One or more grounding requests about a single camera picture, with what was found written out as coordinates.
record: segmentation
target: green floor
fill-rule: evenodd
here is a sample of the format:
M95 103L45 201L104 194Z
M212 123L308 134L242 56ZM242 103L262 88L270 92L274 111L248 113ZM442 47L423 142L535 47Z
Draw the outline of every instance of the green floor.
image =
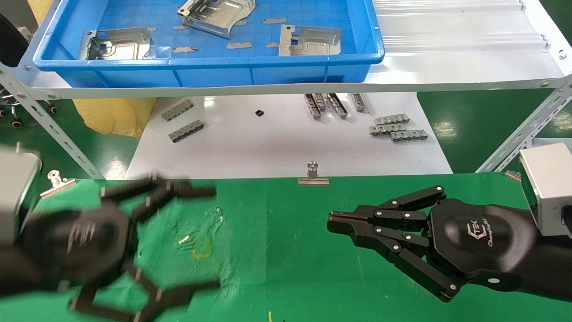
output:
M572 40L572 2L541 0L565 36ZM453 172L474 172L509 134L542 102L550 90L426 92L419 101L437 135ZM101 135L87 128L71 101L56 102L54 116L63 130L109 179L121 179L137 147L137 139ZM572 107L568 106L541 132L543 137L572 138ZM0 119L0 143L20 141L42 155L44 170L86 178L83 170L24 111L24 126L12 128Z

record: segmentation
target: metal bracket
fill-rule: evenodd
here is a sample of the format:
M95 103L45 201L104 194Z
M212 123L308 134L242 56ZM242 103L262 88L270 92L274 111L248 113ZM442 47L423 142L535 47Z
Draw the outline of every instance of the metal bracket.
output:
M79 60L140 60L149 55L147 28L88 30L83 33Z
M318 178L318 163L311 161L308 163L308 177L298 178L299 186L327 186L329 178Z
M64 191L67 188L71 187L71 186L75 186L76 185L76 180L75 179L66 179L66 178L61 178L59 176L59 171L58 170L51 170L48 174L47 174L47 178L50 179L51 181L51 186L52 188L40 193L40 197L42 197L42 199L45 199L49 196L53 196L58 192Z
M340 37L341 29L282 25L278 56L337 55Z
M232 27L255 7L255 0L189 0L177 14L184 25L230 39Z
M552 121L572 96L572 75L566 78L566 84L553 91L476 172L501 172Z
M77 164L82 167L92 179L104 179L104 176L97 171L87 156L81 152L80 148L62 130L61 127L51 118L51 116L41 108L40 104L32 98L26 88L16 80L8 71L7 67L0 64L0 84L10 93L14 94L21 106L56 140L58 144L69 154Z

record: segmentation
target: metal clip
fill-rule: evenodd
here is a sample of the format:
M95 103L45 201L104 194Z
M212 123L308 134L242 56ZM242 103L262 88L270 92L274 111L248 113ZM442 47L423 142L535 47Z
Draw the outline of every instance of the metal clip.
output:
M363 112L366 110L366 102L363 100L363 97L360 93L352 93L353 102L356 104L356 111Z
M45 199L45 198L50 197L52 195L55 195L56 193L58 193L60 191L64 191L67 188L76 185L75 179L69 179L68 180L68 179L64 178L62 180L62 178L59 176L58 170L51 170L47 174L47 178L50 179L52 188L40 193L39 196L42 197L42 199Z
M318 163L311 161L308 163L308 177L298 178L299 186L327 186L329 178L318 178Z

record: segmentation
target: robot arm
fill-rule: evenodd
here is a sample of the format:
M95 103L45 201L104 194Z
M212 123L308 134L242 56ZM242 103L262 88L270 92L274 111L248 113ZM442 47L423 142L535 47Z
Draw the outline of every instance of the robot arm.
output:
M376 250L444 302L466 284L572 301L572 155L554 144L522 151L521 163L531 209L469 205L434 186L333 211L327 228Z

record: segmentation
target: white shelf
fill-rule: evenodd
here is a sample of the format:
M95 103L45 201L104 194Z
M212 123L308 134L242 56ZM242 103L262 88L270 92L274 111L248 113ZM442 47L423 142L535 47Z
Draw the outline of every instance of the white shelf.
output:
M90 98L559 88L572 72L570 45L538 0L374 0L374 6L387 53L360 84L71 88L55 73L24 68L32 65L39 39L15 75L35 98L46 99L47 93Z
M153 170L168 178L302 177L310 161L326 177L451 173L415 93L365 94L366 113L356 112L346 94L339 96L348 109L345 120L329 107L314 120L304 96L295 94L191 97L194 107L166 122L161 113L180 99L158 99L125 179ZM408 129L424 129L429 138L393 143L369 135L375 117L399 113L411 118ZM170 141L169 133L197 119L206 122L204 129Z

